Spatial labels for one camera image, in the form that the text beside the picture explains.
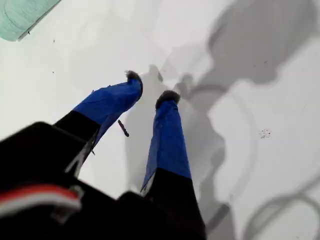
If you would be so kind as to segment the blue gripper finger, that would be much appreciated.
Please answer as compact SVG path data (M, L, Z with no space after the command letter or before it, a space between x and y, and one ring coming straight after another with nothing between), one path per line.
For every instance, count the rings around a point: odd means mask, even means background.
M205 225L197 203L182 121L178 110L180 95L164 91L155 104L142 189L145 197L182 226L203 231Z
M129 70L126 81L90 93L54 126L86 142L93 150L106 131L141 98L143 82Z

